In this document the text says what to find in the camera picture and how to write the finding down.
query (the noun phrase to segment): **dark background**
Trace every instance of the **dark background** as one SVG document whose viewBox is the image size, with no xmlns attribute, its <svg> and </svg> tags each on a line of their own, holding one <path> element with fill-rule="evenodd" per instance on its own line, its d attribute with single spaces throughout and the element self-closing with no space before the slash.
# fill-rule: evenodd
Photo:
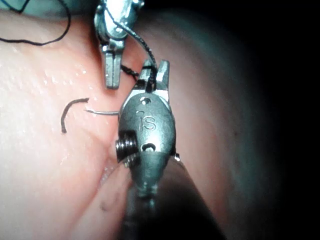
<svg viewBox="0 0 320 240">
<path fill-rule="evenodd" d="M 309 217 L 301 218 L 300 213 L 305 211 L 305 200 L 301 199 L 312 194 L 304 195 L 307 189 L 304 178 L 310 172 L 304 147 L 312 141 L 305 135 L 308 132 L 305 125 L 312 127 L 309 119 L 318 109 L 311 107 L 316 102 L 309 97 L 318 89 L 319 81 L 319 6 L 145 0 L 144 8 L 186 9 L 204 15 L 236 35 L 256 56 L 258 85 L 267 104 L 267 114 L 273 119 L 274 138 L 270 144 L 277 152 L 274 163 L 282 177 L 282 193 L 272 210 L 275 232 L 271 235 L 274 235 L 272 239 L 297 237 L 309 221 Z"/>
</svg>

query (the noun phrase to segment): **forceps jaw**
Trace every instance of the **forceps jaw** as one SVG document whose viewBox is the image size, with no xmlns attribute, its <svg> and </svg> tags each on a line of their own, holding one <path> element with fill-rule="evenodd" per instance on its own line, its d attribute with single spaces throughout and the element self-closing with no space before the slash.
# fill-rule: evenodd
<svg viewBox="0 0 320 240">
<path fill-rule="evenodd" d="M 122 54 L 125 41 L 110 39 L 108 45 L 101 45 L 101 59 L 104 85 L 108 89 L 118 89 L 121 75 Z"/>
<path fill-rule="evenodd" d="M 107 89 L 119 88 L 122 54 L 128 35 L 114 21 L 132 28 L 143 6 L 144 0 L 101 0 L 96 8 L 94 27 L 100 41 L 103 79 Z"/>
</svg>

